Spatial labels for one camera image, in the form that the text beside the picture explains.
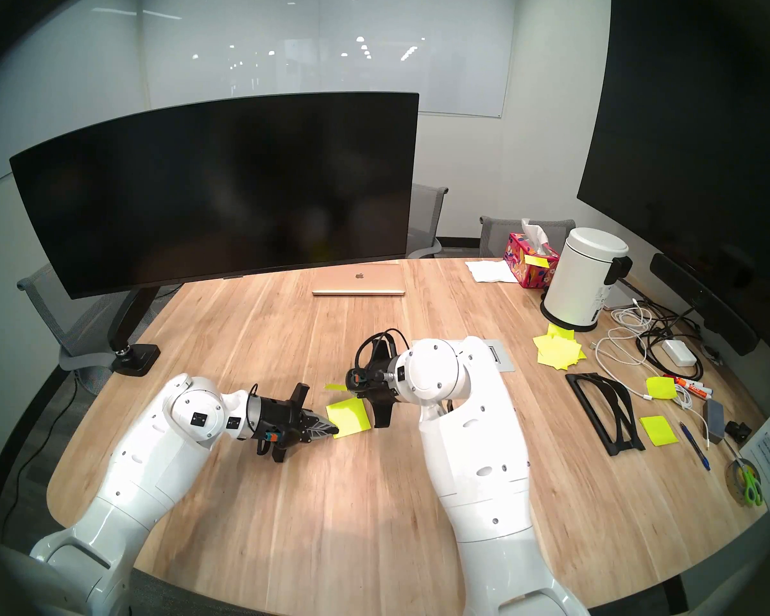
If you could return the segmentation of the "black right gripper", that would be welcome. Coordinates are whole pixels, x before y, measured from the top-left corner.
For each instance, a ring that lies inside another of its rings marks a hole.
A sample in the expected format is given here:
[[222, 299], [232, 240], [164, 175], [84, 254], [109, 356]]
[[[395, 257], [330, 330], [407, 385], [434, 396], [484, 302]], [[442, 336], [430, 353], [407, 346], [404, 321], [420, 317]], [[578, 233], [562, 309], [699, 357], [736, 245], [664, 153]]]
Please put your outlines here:
[[367, 400], [374, 416], [373, 427], [388, 428], [397, 395], [392, 363], [398, 358], [394, 338], [368, 338], [358, 348], [348, 371], [348, 390]]

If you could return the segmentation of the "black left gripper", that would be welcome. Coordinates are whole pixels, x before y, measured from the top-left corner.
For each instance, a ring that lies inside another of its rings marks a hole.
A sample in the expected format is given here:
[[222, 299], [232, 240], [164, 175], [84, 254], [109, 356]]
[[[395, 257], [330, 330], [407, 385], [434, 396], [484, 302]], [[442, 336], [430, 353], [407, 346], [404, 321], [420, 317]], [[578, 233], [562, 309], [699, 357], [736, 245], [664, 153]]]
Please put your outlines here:
[[338, 434], [339, 428], [321, 415], [304, 410], [304, 401], [310, 387], [298, 383], [287, 400], [258, 395], [258, 385], [250, 390], [251, 438], [257, 440], [257, 455], [271, 452], [274, 462], [284, 462], [287, 450], [297, 443], [311, 443]]

